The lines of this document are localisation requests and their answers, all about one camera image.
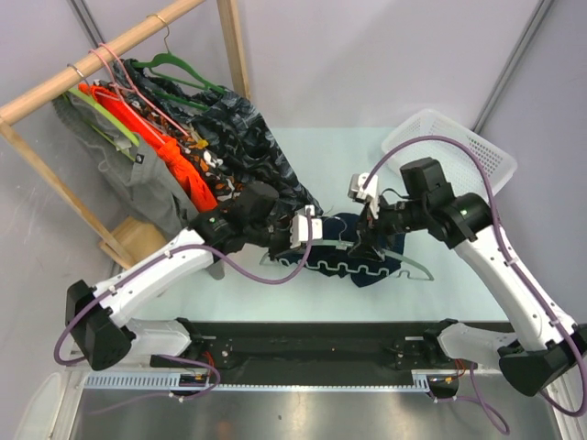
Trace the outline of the mint green wavy hanger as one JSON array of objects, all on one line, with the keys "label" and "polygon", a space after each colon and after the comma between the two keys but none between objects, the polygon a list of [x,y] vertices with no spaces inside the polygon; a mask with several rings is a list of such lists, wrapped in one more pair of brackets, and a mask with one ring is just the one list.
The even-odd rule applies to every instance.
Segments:
[{"label": "mint green wavy hanger", "polygon": [[357,216],[354,214],[337,214],[327,218],[328,225],[323,227],[323,237],[313,244],[307,259],[303,259],[302,251],[290,251],[278,258],[271,258],[269,253],[265,253],[260,264],[275,263],[295,267],[303,263],[306,269],[327,277],[349,277],[359,288],[371,286],[388,277],[404,277],[410,281],[435,279],[428,268],[403,254],[402,237],[392,244],[382,242],[382,261],[352,257],[349,252],[358,236],[349,226],[353,226],[356,220]]}]

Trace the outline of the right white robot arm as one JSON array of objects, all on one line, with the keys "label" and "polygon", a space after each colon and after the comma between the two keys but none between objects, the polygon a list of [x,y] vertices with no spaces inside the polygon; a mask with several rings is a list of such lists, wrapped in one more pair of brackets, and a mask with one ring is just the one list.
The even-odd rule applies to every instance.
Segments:
[{"label": "right white robot arm", "polygon": [[355,174],[349,198],[363,205],[351,255],[382,258],[379,240],[425,230],[465,261],[505,312],[510,333],[446,319],[426,330],[425,361],[444,368],[454,358],[498,369],[520,393],[532,397],[572,368],[586,373],[586,327],[554,302],[516,257],[490,205],[469,192],[454,194],[440,163],[431,158],[401,168],[407,199],[386,203],[377,178]]}]

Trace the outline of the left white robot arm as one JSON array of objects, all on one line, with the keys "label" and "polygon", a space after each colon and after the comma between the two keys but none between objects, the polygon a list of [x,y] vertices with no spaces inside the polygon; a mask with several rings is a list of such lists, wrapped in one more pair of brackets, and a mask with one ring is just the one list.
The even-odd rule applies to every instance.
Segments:
[{"label": "left white robot arm", "polygon": [[321,238],[316,207],[306,204],[276,220],[270,218],[279,194],[255,181],[232,200],[200,213],[167,245],[120,274],[88,285],[84,280],[66,292],[65,330],[92,370],[113,367],[129,353],[174,358],[190,367],[203,355],[194,327],[185,319],[140,321],[137,312],[175,281],[224,261],[246,278],[270,285],[229,258],[251,244],[274,254],[310,251]]}]

